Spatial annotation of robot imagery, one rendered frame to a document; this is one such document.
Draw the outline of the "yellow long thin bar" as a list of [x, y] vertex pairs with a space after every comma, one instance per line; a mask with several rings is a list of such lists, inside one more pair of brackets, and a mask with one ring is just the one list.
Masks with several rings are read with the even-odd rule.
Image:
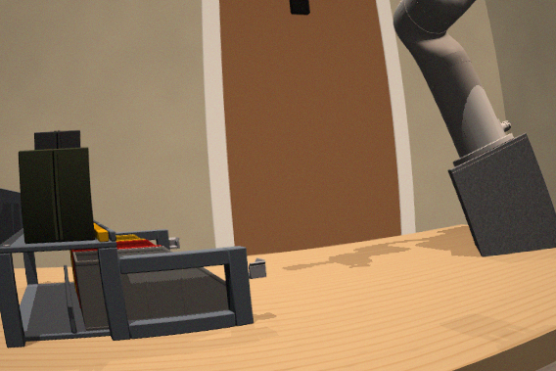
[[99, 242], [109, 242], [108, 231], [94, 223], [95, 238]]

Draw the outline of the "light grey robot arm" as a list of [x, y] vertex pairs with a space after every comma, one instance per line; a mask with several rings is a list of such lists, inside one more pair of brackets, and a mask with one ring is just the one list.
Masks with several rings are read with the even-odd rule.
[[423, 73], [459, 155], [454, 166], [514, 139], [467, 53], [447, 33], [475, 1], [401, 0], [394, 11], [394, 30]]

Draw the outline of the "dark grey metal shelf frame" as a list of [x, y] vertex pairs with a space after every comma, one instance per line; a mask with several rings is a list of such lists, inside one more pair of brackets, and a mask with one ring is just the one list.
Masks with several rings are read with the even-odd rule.
[[[94, 220], [94, 219], [93, 219]], [[90, 241], [26, 244], [21, 193], [0, 188], [0, 313], [7, 348], [25, 342], [111, 336], [113, 341], [152, 338], [223, 329], [254, 323], [250, 279], [266, 277], [266, 261], [256, 258], [248, 268], [241, 246], [185, 252], [118, 256], [116, 236], [136, 235], [157, 246], [180, 249], [168, 230], [109, 233], [109, 242]], [[74, 282], [38, 284], [34, 252], [97, 249], [109, 329], [86, 331]], [[26, 289], [19, 304], [12, 253], [23, 253]], [[121, 274], [224, 265], [228, 309], [127, 320]], [[250, 273], [250, 274], [249, 274]], [[71, 292], [71, 296], [70, 296]], [[67, 296], [67, 297], [66, 297]], [[73, 314], [74, 313], [74, 314]], [[21, 315], [22, 314], [22, 315]]]

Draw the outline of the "red bin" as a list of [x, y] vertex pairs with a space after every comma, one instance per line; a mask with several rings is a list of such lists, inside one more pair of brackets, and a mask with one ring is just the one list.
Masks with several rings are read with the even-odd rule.
[[[134, 249], [134, 248], [147, 248], [147, 247], [160, 247], [161, 246], [161, 245], [156, 246], [148, 240], [120, 241], [120, 242], [116, 242], [116, 244], [117, 244], [117, 249], [118, 250], [120, 250], [120, 249]], [[86, 252], [97, 251], [97, 249], [86, 249], [86, 250], [83, 250], [83, 251], [86, 251]], [[83, 251], [81, 251], [81, 250], [71, 250], [71, 254], [72, 254], [72, 252], [83, 252]], [[76, 283], [75, 275], [74, 275], [74, 279], [75, 279], [75, 283]], [[77, 294], [78, 294], [77, 283], [76, 283], [76, 291], [77, 291]]]

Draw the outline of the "yellow open bin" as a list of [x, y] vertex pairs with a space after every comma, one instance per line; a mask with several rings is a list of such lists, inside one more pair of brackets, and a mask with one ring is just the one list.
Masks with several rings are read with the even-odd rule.
[[[116, 236], [116, 242], [120, 242], [120, 240], [122, 240], [122, 241], [135, 241], [135, 239], [137, 239], [137, 240], [146, 240], [146, 239], [140, 239], [136, 235]], [[71, 259], [71, 264], [72, 264], [71, 250], [69, 252], [70, 252], [70, 259]], [[72, 274], [73, 274], [73, 278], [74, 278], [73, 266], [72, 266]], [[73, 281], [74, 281], [74, 286], [75, 286], [75, 280], [73, 280]], [[76, 290], [76, 286], [75, 286], [75, 290]]]

